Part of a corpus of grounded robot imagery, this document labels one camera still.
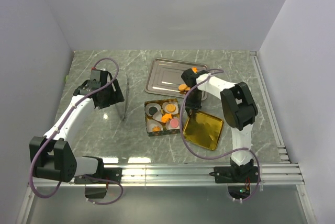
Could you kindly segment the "pink sandwich cookie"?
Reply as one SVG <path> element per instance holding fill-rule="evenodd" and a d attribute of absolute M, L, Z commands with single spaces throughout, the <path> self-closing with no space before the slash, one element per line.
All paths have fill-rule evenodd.
<path fill-rule="evenodd" d="M 179 127 L 179 120 L 177 118 L 173 118 L 170 120 L 170 126 L 172 128 L 178 128 Z"/>

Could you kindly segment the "gold tin lid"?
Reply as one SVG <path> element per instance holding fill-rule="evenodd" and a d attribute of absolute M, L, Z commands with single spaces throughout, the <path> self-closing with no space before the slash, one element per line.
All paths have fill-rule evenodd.
<path fill-rule="evenodd" d="M 189 115 L 183 135 L 185 140 L 199 147 L 214 151 L 219 143 L 224 121 L 216 116 L 199 111 Z"/>

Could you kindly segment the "green christmas cookie tin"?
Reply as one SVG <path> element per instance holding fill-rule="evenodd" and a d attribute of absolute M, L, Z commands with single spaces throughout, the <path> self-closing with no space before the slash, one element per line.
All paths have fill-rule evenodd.
<path fill-rule="evenodd" d="M 162 109 L 162 105 L 163 105 L 164 102 L 171 102 L 171 101 L 175 101 L 175 102 L 178 103 L 177 99 L 175 99 L 175 98 L 153 100 L 153 101 L 147 101 L 147 102 L 144 103 L 146 132 L 147 132 L 147 120 L 148 119 L 152 119 L 152 117 L 147 116 L 147 114 L 145 112 L 145 106 L 146 106 L 146 104 L 148 104 L 148 103 L 157 103 L 157 104 L 159 104 L 161 106 L 161 110 L 160 111 L 164 115 L 164 114 L 166 114 L 166 112 Z M 180 107 L 179 107 L 179 105 L 178 105 L 178 114 L 172 115 L 172 118 L 178 118 L 180 120 Z M 176 130 L 167 130 L 166 127 L 165 127 L 166 123 L 163 123 L 163 122 L 159 122 L 159 123 L 163 126 L 163 130 L 162 131 L 158 131 L 158 132 L 147 132 L 147 134 L 148 134 L 149 137 L 172 135 L 172 134 L 178 134 L 178 133 L 180 133 L 180 128 L 176 129 Z"/>

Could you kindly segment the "black sandwich cookie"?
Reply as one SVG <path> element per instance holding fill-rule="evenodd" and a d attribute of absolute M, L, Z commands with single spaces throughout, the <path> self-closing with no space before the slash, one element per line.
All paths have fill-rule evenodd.
<path fill-rule="evenodd" d="M 151 116 L 153 116 L 157 111 L 158 111 L 158 109 L 154 106 L 152 106 L 148 109 L 148 112 Z"/>

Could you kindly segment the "orange flower swirl cookie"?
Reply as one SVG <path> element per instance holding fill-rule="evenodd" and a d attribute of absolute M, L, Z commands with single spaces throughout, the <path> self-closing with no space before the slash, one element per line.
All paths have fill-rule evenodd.
<path fill-rule="evenodd" d="M 161 130 L 161 128 L 159 126 L 155 126 L 155 127 L 152 128 L 153 132 L 157 132 L 157 131 L 160 131 L 160 130 Z"/>

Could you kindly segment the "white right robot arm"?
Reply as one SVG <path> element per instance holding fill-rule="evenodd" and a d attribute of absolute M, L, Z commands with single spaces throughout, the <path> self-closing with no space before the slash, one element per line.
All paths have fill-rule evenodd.
<path fill-rule="evenodd" d="M 193 118 L 202 108 L 202 92 L 219 98 L 222 105 L 225 122 L 230 126 L 232 133 L 233 150 L 214 157 L 205 157 L 206 160 L 215 160 L 231 154 L 230 168 L 224 177 L 229 183 L 246 182 L 254 175 L 260 175 L 260 168 L 254 166 L 259 163 L 252 146 L 252 128 L 258 109 L 245 82 L 231 83 L 215 77 L 223 70 L 202 70 L 194 72 L 185 70 L 181 78 L 190 88 L 182 103 L 181 113 L 186 112 Z"/>

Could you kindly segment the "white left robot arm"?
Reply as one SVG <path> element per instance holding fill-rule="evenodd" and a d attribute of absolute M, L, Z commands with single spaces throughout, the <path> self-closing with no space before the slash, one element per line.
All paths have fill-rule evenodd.
<path fill-rule="evenodd" d="M 75 157 L 71 142 L 95 109 L 124 100 L 118 80 L 108 71 L 93 68 L 90 78 L 75 89 L 70 104 L 55 125 L 42 137 L 30 141 L 30 176 L 69 182 L 86 175 L 93 183 L 100 183 L 105 177 L 103 160 L 93 156 Z"/>

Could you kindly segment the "orange cookie in tin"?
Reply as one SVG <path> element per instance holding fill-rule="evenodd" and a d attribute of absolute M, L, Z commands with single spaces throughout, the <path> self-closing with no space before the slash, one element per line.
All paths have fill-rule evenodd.
<path fill-rule="evenodd" d="M 173 113 L 176 111 L 176 106 L 174 104 L 167 104 L 165 107 L 166 111 Z"/>

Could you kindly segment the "tan round sandwich cookie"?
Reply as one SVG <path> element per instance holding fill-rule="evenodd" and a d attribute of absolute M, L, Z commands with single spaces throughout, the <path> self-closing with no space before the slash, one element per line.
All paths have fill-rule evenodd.
<path fill-rule="evenodd" d="M 188 86 L 186 84 L 181 84 L 179 87 L 178 87 L 178 90 L 179 91 L 185 91 L 186 89 L 188 88 Z"/>

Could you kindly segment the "white paper cup back right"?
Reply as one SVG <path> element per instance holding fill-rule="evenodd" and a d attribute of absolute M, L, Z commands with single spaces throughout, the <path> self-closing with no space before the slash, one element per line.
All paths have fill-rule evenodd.
<path fill-rule="evenodd" d="M 163 105 L 162 105 L 162 109 L 167 114 L 176 115 L 176 114 L 178 114 L 178 103 L 175 102 L 175 101 L 164 102 Z"/>

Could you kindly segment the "white paper cup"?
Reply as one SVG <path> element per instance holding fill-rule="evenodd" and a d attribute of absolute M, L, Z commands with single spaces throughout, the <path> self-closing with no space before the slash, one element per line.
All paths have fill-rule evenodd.
<path fill-rule="evenodd" d="M 156 120 L 158 122 L 162 122 L 162 117 L 163 117 L 163 114 L 161 113 L 161 111 L 157 111 L 153 116 L 152 116 L 152 119 L 153 120 Z"/>
<path fill-rule="evenodd" d="M 157 103 L 148 103 L 145 106 L 147 116 L 152 117 L 155 113 L 161 110 L 161 106 Z"/>
<path fill-rule="evenodd" d="M 167 130 L 176 130 L 180 128 L 180 120 L 178 118 L 172 118 L 170 119 L 166 125 Z"/>
<path fill-rule="evenodd" d="M 153 132 L 152 128 L 155 127 L 155 126 L 159 126 L 161 128 L 160 131 L 163 130 L 163 126 L 158 121 L 155 121 L 153 119 L 148 119 L 147 120 L 147 132 Z"/>
<path fill-rule="evenodd" d="M 178 103 L 175 102 L 175 101 L 164 102 L 163 105 L 162 105 L 162 109 L 167 114 L 176 115 L 176 114 L 178 114 Z"/>

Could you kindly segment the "white paper cup front right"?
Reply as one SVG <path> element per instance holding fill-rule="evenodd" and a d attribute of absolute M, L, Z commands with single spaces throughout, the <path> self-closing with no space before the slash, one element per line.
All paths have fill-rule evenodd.
<path fill-rule="evenodd" d="M 180 120 L 178 118 L 172 118 L 170 119 L 166 125 L 167 130 L 176 130 L 180 128 Z"/>

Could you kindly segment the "white paper cup middle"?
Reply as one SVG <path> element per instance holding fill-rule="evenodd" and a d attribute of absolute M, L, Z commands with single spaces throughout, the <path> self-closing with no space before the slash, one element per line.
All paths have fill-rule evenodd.
<path fill-rule="evenodd" d="M 162 117 L 163 117 L 163 114 L 161 113 L 161 111 L 157 111 L 153 116 L 152 116 L 152 119 L 153 120 L 156 120 L 158 122 L 162 122 Z"/>

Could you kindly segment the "white paper cup back left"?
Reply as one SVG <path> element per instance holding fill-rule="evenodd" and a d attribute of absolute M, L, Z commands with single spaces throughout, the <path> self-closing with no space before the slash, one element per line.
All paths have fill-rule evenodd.
<path fill-rule="evenodd" d="M 145 106 L 147 116 L 152 117 L 155 113 L 161 110 L 161 106 L 157 103 L 148 103 Z"/>

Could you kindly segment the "white paper cup front left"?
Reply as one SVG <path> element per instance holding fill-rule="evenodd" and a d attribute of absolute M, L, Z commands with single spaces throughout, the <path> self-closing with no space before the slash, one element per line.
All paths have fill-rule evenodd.
<path fill-rule="evenodd" d="M 153 132 L 152 128 L 155 127 L 155 126 L 159 126 L 161 128 L 160 131 L 163 130 L 163 126 L 158 121 L 155 121 L 153 119 L 148 119 L 147 120 L 147 132 Z"/>

